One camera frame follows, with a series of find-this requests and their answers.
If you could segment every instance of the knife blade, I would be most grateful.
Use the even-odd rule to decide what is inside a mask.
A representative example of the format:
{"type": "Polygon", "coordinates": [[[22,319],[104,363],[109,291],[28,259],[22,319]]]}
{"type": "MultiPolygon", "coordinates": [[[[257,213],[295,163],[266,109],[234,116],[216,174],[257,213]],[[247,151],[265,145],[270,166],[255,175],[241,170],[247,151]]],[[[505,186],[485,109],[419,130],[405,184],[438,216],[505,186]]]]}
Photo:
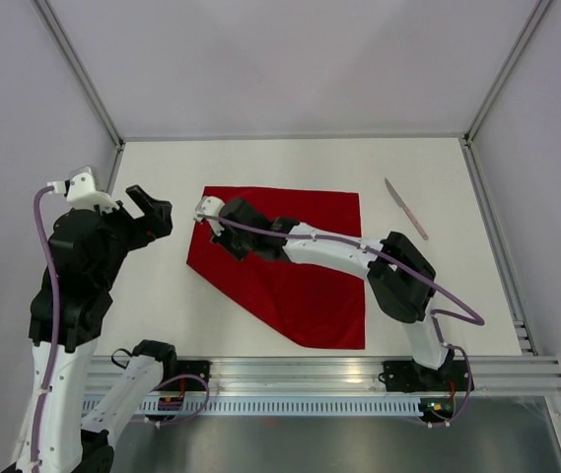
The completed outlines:
{"type": "Polygon", "coordinates": [[[427,235],[427,232],[425,232],[425,229],[422,228],[422,225],[420,225],[420,222],[418,222],[418,220],[416,219],[414,214],[411,212],[411,210],[409,210],[409,207],[407,207],[405,202],[402,200],[402,197],[400,197],[398,192],[396,192],[396,189],[394,189],[394,186],[391,185],[391,182],[389,182],[387,177],[386,177],[386,187],[387,187],[387,190],[389,191],[389,195],[391,195],[391,197],[394,199],[394,202],[396,203],[396,205],[398,207],[400,207],[405,212],[405,215],[409,218],[409,220],[411,221],[413,226],[416,228],[416,230],[418,231],[420,236],[425,240],[429,239],[429,236],[427,235]]]}

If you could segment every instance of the red cloth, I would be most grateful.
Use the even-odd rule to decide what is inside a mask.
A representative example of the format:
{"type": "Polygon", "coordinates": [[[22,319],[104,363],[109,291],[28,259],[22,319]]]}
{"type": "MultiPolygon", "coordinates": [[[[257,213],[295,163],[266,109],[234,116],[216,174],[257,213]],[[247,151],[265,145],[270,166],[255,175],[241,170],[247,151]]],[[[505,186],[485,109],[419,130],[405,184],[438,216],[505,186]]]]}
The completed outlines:
{"type": "MultiPolygon", "coordinates": [[[[359,196],[344,192],[206,187],[227,202],[242,197],[268,219],[289,217],[322,230],[361,236],[359,196]]],[[[363,281],[310,264],[268,262],[250,253],[238,261],[195,225],[187,264],[260,320],[310,348],[365,348],[363,281]]]]}

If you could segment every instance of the slotted metal strip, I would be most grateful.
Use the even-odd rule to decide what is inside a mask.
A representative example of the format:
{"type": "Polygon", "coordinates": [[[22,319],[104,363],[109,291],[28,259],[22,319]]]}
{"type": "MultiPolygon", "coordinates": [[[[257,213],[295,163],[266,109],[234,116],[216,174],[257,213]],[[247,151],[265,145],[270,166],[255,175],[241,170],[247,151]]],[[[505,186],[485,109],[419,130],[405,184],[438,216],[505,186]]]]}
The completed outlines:
{"type": "MultiPolygon", "coordinates": [[[[94,409],[103,397],[88,395],[83,403],[83,415],[94,409]]],[[[158,410],[158,396],[148,396],[136,414],[168,416],[172,411],[158,410]]],[[[203,398],[184,401],[179,414],[190,415],[201,407],[203,398]]],[[[417,417],[419,397],[266,397],[218,396],[211,398],[203,411],[207,416],[263,416],[263,417],[417,417]]]]}

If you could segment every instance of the knife handle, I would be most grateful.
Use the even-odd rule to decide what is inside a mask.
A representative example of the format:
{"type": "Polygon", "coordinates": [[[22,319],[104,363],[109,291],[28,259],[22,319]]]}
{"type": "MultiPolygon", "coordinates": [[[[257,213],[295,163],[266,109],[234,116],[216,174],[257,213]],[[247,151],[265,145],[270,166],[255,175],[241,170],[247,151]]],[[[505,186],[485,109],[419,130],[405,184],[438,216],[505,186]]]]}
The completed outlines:
{"type": "Polygon", "coordinates": [[[407,217],[409,217],[409,220],[411,220],[411,223],[414,224],[414,227],[416,227],[416,230],[418,231],[420,236],[425,240],[429,239],[429,236],[427,235],[427,232],[425,232],[425,229],[422,228],[422,225],[420,225],[420,222],[418,222],[416,220],[416,217],[414,217],[414,214],[411,213],[411,210],[409,210],[406,206],[403,207],[402,210],[405,211],[405,214],[407,214],[407,217]]]}

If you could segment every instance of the black mounting base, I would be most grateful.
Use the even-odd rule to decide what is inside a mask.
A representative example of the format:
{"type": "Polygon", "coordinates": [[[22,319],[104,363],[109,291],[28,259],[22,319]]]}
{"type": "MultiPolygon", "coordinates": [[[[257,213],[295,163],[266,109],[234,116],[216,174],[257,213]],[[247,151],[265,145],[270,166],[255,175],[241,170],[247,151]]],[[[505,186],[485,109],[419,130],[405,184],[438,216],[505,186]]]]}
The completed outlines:
{"type": "MultiPolygon", "coordinates": [[[[211,363],[207,360],[177,360],[175,376],[180,374],[196,374],[208,381],[210,380],[210,365],[211,363]]],[[[179,392],[180,388],[181,386],[179,385],[179,381],[175,381],[167,384],[160,390],[166,392],[179,392]]],[[[187,379],[185,381],[185,390],[186,392],[205,391],[201,383],[199,381],[195,381],[194,379],[187,379]]]]}
{"type": "Polygon", "coordinates": [[[460,360],[449,360],[437,372],[420,367],[412,360],[388,361],[383,363],[380,380],[387,392],[451,392],[450,381],[456,391],[466,391],[468,371],[466,363],[460,360]]]}

